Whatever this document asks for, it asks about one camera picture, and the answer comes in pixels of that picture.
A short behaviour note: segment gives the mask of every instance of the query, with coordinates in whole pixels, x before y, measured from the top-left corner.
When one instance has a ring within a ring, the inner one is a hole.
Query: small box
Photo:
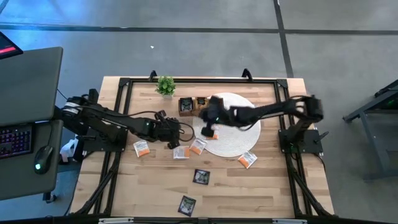
[[[196,97],[193,101],[193,112],[194,116],[199,116],[199,113],[202,109],[207,108],[209,104],[209,99],[207,97]]]
[[[180,116],[192,116],[193,109],[192,97],[180,98],[178,101],[178,113]]]

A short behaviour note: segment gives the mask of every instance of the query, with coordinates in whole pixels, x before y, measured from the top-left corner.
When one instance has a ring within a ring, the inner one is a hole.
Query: square packet
[[[203,152],[203,150],[205,149],[206,144],[207,142],[205,140],[196,138],[189,149],[192,150],[194,153],[200,155],[201,152]]]
[[[133,144],[137,153],[137,157],[149,154],[149,146],[147,141],[141,140]]]
[[[174,159],[189,159],[189,146],[179,146],[173,149]]]
[[[198,184],[208,185],[210,180],[210,172],[200,169],[195,169],[193,175],[193,182]]]
[[[238,161],[242,163],[245,168],[249,168],[255,161],[257,160],[257,156],[253,153],[247,151],[241,157],[239,157]]]
[[[183,196],[178,212],[191,217],[193,208],[195,208],[196,200],[187,196]]]

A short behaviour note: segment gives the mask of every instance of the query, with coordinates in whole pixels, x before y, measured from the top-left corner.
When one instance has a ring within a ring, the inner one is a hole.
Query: black card
[[[206,104],[206,98],[204,98],[204,97],[198,97],[197,100],[198,100],[198,104],[199,105],[205,105]]]
[[[181,99],[181,111],[191,111],[192,108],[193,108],[193,106],[192,106],[191,98],[182,98]]]
[[[196,202],[197,201],[193,198],[183,196],[180,203],[180,207],[178,208],[178,212],[191,217]]]
[[[195,169],[195,175],[193,175],[194,183],[208,185],[210,180],[210,172],[200,169]]]

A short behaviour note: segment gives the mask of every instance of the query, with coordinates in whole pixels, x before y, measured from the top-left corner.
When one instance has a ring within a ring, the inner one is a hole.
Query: computer mouse
[[[51,155],[53,147],[43,146],[37,152],[34,161],[34,170],[36,174],[45,174],[51,166]]]

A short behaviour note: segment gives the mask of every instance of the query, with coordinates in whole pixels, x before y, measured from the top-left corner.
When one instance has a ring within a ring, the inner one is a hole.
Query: orange tea packet
[[[203,150],[205,149],[206,144],[207,142],[205,140],[196,138],[189,149],[192,150],[194,153],[200,155],[201,152],[203,152]]]
[[[251,164],[253,164],[257,160],[257,156],[253,153],[247,151],[241,157],[239,157],[238,161],[242,163],[245,168],[249,168]]]
[[[143,156],[143,155],[146,155],[149,153],[149,146],[148,146],[147,141],[141,140],[141,141],[134,143],[133,145],[136,150],[137,157],[140,157],[140,156]]]
[[[179,146],[173,149],[174,159],[189,159],[189,146]]]

